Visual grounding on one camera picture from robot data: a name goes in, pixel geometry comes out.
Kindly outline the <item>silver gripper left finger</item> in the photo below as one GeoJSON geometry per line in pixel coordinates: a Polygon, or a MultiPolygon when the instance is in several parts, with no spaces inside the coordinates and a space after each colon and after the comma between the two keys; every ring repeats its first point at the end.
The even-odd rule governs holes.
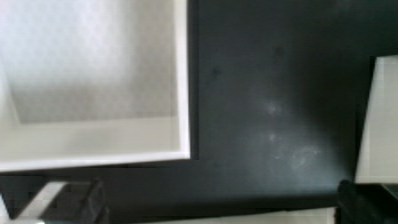
{"type": "Polygon", "coordinates": [[[15,217],[0,196],[0,224],[110,224],[101,181],[47,182],[15,217]]]}

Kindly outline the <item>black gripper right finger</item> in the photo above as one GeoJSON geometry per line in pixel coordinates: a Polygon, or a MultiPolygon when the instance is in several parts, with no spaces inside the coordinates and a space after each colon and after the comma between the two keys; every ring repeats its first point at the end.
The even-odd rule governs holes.
{"type": "Polygon", "coordinates": [[[335,224],[398,224],[398,183],[339,183],[335,224]]]}

